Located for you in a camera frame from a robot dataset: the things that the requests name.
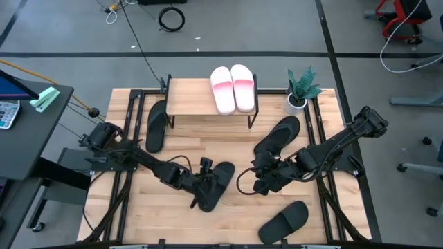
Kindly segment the mint green stapler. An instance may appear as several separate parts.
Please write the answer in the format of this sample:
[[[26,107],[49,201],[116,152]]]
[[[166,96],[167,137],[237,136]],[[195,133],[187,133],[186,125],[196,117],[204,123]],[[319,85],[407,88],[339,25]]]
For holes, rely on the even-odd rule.
[[[34,107],[37,112],[43,113],[59,94],[60,92],[56,88],[49,87],[39,94],[37,100],[31,100],[29,104]]]

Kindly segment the red and black chair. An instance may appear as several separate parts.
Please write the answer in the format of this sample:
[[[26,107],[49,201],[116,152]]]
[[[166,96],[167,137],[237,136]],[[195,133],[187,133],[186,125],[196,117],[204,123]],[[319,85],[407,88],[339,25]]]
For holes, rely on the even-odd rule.
[[[419,25],[433,17],[426,0],[393,0],[394,11],[382,12],[385,2],[387,0],[381,0],[374,10],[365,11],[363,16],[384,25],[381,34],[387,42],[404,40],[408,44],[421,44],[422,30]]]

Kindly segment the black metal table frame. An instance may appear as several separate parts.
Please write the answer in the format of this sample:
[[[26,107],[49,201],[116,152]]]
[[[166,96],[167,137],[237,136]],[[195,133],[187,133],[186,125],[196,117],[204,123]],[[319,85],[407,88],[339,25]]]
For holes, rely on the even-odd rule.
[[[252,166],[253,148],[278,121],[287,116],[283,95],[259,95],[259,113],[251,129],[246,116],[176,116],[174,128],[167,129],[163,150],[154,156],[167,160],[177,155],[190,159],[198,172],[201,157],[213,165],[229,161],[235,175],[216,208],[209,213],[197,206],[190,209],[193,195],[177,191],[159,182],[150,170],[139,166],[132,179],[125,219],[123,243],[155,244],[262,244],[258,229],[294,201],[303,201],[309,209],[307,223],[287,237],[289,243],[325,243],[327,241],[320,199],[315,181],[291,182],[278,193],[246,196],[239,193],[235,181]],[[334,89],[325,89],[318,97],[326,138],[343,130],[343,121]],[[114,173],[103,174],[89,190],[85,213],[94,228],[109,206]],[[376,240],[371,231],[357,178],[346,172],[334,172],[339,203],[348,219],[365,237]]]

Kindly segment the black flip-flop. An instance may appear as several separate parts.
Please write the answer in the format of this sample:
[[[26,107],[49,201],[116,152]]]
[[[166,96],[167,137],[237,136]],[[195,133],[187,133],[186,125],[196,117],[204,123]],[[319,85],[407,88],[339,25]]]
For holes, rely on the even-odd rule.
[[[280,154],[282,149],[298,136],[299,131],[299,119],[295,116],[287,116],[272,128],[269,134],[255,146],[253,152],[255,155],[263,153]]]
[[[159,153],[163,148],[165,130],[168,125],[165,107],[165,100],[160,100],[152,106],[148,114],[145,148],[149,153]]]

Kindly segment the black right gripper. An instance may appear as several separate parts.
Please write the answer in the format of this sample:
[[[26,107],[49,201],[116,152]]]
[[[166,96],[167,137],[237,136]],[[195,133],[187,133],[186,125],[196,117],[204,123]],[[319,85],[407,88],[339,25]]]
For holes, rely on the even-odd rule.
[[[255,168],[253,191],[267,196],[270,190],[281,190],[284,186],[300,177],[298,163],[292,160],[279,161],[269,168]]]

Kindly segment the grey table foot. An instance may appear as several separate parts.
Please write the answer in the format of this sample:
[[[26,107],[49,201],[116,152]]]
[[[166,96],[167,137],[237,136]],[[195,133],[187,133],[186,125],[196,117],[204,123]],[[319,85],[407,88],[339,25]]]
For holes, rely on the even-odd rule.
[[[443,53],[419,60],[411,64],[410,69],[414,71],[436,62],[443,64]],[[435,95],[426,98],[393,97],[390,98],[390,104],[405,107],[443,107],[443,91],[439,91]]]

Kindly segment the green plant in white pot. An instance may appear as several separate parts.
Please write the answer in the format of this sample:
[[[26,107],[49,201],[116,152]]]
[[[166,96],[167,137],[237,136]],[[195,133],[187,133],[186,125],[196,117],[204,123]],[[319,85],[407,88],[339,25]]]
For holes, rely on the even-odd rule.
[[[286,90],[287,100],[284,109],[289,115],[294,116],[307,106],[308,100],[317,98],[323,90],[319,88],[319,84],[313,84],[316,72],[313,72],[312,66],[306,69],[299,80],[294,77],[293,71],[287,72],[289,86]]]

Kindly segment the pink slide sandal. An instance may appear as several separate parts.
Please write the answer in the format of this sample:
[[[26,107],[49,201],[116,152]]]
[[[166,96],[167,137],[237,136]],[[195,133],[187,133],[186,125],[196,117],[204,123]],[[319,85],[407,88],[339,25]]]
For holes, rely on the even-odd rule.
[[[225,66],[216,68],[210,75],[217,111],[221,115],[230,115],[235,111],[233,81],[230,71]]]
[[[237,108],[241,112],[251,112],[255,108],[255,82],[252,72],[242,64],[231,67],[233,90]]]

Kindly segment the wooden shelf with black frame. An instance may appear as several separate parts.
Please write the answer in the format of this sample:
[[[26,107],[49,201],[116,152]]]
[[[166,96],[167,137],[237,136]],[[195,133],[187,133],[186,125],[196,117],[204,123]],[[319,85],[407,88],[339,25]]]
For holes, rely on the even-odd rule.
[[[218,112],[209,78],[174,78],[165,87],[165,114],[174,128],[178,116],[228,116]]]

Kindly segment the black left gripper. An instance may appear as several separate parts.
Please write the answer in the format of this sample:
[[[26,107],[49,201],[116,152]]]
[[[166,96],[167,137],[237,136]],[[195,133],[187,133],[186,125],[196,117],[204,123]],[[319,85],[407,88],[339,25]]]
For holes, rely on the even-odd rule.
[[[200,206],[200,201],[206,200],[202,177],[191,174],[187,169],[168,165],[162,173],[162,182],[176,190],[193,194],[195,197],[190,204],[191,209]]]

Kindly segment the dark monitor screen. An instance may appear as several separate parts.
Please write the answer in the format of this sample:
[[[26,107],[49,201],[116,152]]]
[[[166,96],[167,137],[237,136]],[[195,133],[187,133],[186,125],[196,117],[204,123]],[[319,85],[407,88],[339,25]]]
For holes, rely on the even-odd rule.
[[[37,100],[39,95],[0,70],[0,100]]]

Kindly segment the white calculator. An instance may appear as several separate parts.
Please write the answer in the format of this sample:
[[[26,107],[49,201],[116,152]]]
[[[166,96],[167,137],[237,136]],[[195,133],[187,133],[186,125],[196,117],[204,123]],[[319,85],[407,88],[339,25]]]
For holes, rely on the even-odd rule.
[[[0,100],[0,129],[10,129],[21,111],[20,100]]]

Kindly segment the dark grey desk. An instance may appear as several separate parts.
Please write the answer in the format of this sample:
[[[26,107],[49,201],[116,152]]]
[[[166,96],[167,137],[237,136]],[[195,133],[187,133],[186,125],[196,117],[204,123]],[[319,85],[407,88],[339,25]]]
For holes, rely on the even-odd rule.
[[[90,178],[41,157],[69,99],[71,86],[55,86],[60,95],[43,113],[25,101],[13,127],[0,131],[0,178],[11,180],[0,204],[0,249],[9,249],[43,181],[52,180],[87,190]]]

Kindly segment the black slide sandal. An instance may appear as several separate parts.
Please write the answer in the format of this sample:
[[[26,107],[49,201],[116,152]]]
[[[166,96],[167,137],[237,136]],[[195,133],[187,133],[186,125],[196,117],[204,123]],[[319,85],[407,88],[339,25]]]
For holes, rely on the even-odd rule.
[[[260,241],[271,245],[301,229],[309,218],[309,210],[302,201],[295,201],[267,221],[259,230]]]
[[[235,172],[234,164],[230,162],[219,163],[206,174],[198,184],[198,206],[201,211],[212,212],[220,198],[226,191]]]

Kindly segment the office chair base with casters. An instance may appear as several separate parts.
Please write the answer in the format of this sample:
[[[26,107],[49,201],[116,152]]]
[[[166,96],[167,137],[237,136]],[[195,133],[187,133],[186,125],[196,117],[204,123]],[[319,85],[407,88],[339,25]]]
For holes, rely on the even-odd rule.
[[[432,145],[437,151],[437,161],[439,163],[443,163],[443,139],[433,141],[432,138],[425,136],[422,138],[423,145]],[[443,182],[443,166],[430,166],[430,165],[420,165],[413,163],[400,163],[396,167],[398,172],[404,173],[407,169],[416,169],[422,172],[428,172],[432,174],[438,175],[439,179]],[[431,217],[437,217],[440,214],[443,214],[443,201],[440,203],[439,208],[435,207],[427,207],[426,209],[427,215]]]

